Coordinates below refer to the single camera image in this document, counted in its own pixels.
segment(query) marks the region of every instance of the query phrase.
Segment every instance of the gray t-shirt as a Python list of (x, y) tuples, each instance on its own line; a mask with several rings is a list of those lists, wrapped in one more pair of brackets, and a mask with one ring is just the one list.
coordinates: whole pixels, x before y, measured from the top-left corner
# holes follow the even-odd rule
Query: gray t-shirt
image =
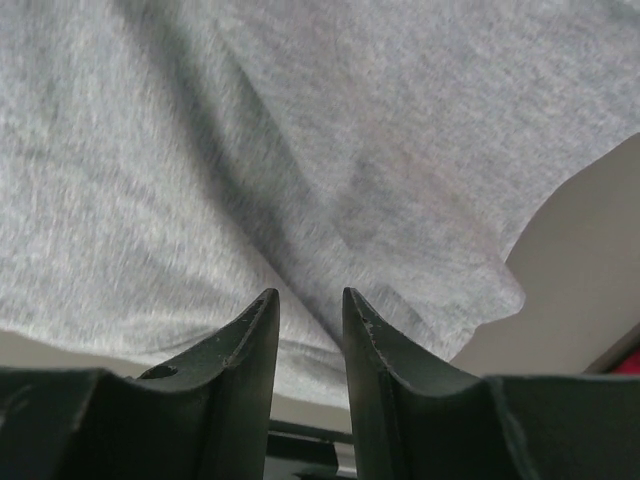
[(345, 286), (452, 358), (638, 130), (638, 0), (3, 0), (0, 327), (153, 364), (276, 287), (275, 391), (346, 406)]

